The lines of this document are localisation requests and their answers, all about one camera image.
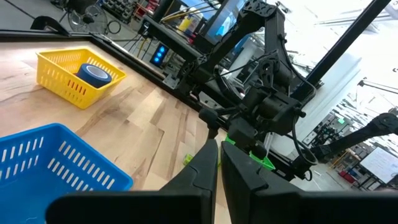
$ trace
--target wooden tabletop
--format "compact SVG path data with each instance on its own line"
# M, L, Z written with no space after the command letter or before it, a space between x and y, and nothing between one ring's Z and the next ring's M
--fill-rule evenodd
M88 47L126 72L106 98L81 110L36 84L36 52ZM89 42L0 44L0 136L62 123L134 180L132 190L158 190L206 140L198 113ZM220 131L220 144L226 133ZM215 223L230 223L221 173Z

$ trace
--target blue tape roll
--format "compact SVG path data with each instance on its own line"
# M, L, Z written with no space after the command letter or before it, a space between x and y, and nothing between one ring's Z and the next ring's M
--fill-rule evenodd
M76 76L95 88L105 86L112 81L112 77L107 72L88 63L84 63L80 66Z

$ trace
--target yellow basket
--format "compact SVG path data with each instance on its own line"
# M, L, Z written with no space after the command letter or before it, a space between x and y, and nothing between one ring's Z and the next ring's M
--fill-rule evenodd
M37 83L85 109L109 94L126 77L120 69L88 49L52 50L37 53ZM95 88L76 74L83 63L102 68L112 76L111 83Z

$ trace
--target workbench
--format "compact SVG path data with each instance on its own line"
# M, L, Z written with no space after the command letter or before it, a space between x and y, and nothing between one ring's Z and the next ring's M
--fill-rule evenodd
M35 80L36 52L74 47L89 48L127 74L86 110ZM130 175L131 190L160 189L183 168L185 155L206 141L206 124L195 110L90 42L0 43L0 49L0 136L62 123ZM218 144L225 136L220 130ZM215 223L230 223L221 173Z

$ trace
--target blue basket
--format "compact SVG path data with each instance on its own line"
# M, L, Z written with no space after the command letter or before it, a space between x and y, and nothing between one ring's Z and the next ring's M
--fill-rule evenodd
M56 198L128 190L132 179L75 133L49 124L0 138L0 223L44 223Z

